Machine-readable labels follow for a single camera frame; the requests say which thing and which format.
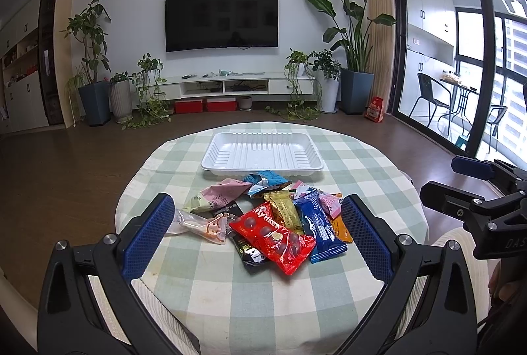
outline red bag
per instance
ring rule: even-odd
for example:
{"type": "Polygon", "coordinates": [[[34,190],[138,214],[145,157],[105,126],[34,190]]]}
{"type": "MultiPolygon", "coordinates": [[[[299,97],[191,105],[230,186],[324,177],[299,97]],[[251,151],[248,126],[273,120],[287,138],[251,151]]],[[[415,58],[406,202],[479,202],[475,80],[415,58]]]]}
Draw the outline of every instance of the red bag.
{"type": "Polygon", "coordinates": [[[364,113],[364,117],[367,119],[370,119],[371,121],[375,123],[380,123],[383,121],[383,98],[379,98],[378,96],[374,96],[372,98],[372,102],[370,102],[370,106],[364,113]]]}
{"type": "Polygon", "coordinates": [[[265,257],[277,263],[286,275],[291,275],[315,247],[315,238],[298,235],[278,224],[270,217],[271,211],[270,203],[264,202],[230,226],[265,257]]]}

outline wooden floor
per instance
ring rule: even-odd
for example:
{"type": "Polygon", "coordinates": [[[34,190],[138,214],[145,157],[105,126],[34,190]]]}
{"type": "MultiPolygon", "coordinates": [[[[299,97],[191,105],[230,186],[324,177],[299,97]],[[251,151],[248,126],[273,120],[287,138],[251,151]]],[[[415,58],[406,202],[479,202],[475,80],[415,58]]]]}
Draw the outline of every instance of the wooden floor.
{"type": "MultiPolygon", "coordinates": [[[[145,129],[122,131],[115,123],[98,128],[80,123],[67,130],[0,140],[0,267],[37,306],[55,242],[94,243],[114,231],[120,194],[152,151],[193,132],[257,121],[282,120],[263,110],[203,113],[173,116],[172,123],[145,129]]],[[[454,174],[448,152],[391,116],[373,123],[339,112],[309,124],[375,146],[412,177],[417,190],[435,180],[495,197],[483,182],[454,174]]]]}

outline green and white gingham tablecloth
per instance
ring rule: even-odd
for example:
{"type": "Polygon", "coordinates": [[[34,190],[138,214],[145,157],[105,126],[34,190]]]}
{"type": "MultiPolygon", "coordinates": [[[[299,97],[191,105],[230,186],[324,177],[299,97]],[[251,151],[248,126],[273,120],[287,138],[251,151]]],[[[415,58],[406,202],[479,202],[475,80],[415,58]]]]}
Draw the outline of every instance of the green and white gingham tablecloth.
{"type": "MultiPolygon", "coordinates": [[[[273,122],[233,124],[164,143],[121,196],[117,232],[159,192],[182,207],[199,190],[221,181],[200,166],[218,132],[308,133],[326,166],[303,181],[328,193],[357,193],[396,234],[407,233],[419,243],[427,239],[417,191],[380,151],[329,130],[273,122]]],[[[216,245],[191,233],[163,238],[142,280],[199,339],[202,355],[333,353],[383,285],[355,244],[338,258],[317,264],[307,259],[292,276],[275,265],[250,275],[231,241],[216,245]]]]}

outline curtain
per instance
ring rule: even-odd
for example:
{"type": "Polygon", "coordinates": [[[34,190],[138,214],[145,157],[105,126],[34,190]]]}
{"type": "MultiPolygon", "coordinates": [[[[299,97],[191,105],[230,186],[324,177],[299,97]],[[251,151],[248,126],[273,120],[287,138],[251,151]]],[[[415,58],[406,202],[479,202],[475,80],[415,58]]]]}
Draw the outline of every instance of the curtain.
{"type": "MultiPolygon", "coordinates": [[[[373,19],[380,14],[390,14],[395,17],[394,0],[369,0],[368,16],[373,19]]],[[[388,105],[395,52],[395,27],[372,24],[370,27],[370,45],[373,46],[370,55],[370,71],[375,74],[372,97],[383,98],[383,113],[388,105]]]]}

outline blue textured pad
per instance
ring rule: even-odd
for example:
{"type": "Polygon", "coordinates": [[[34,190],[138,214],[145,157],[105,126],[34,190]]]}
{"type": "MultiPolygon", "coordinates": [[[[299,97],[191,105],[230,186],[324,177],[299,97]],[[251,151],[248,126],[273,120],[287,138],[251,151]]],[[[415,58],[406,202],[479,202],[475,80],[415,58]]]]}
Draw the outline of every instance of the blue textured pad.
{"type": "Polygon", "coordinates": [[[388,283],[394,274],[390,252],[357,204],[346,197],[342,202],[342,220],[360,255],[375,279],[388,283]]]}
{"type": "Polygon", "coordinates": [[[494,178],[494,169],[492,169],[492,165],[477,159],[456,156],[452,159],[451,167],[457,174],[484,180],[494,178]]]}
{"type": "Polygon", "coordinates": [[[123,255],[121,274],[125,281],[130,282],[143,275],[170,223],[174,220],[174,212],[174,201],[172,197],[166,195],[139,229],[123,255]]]}

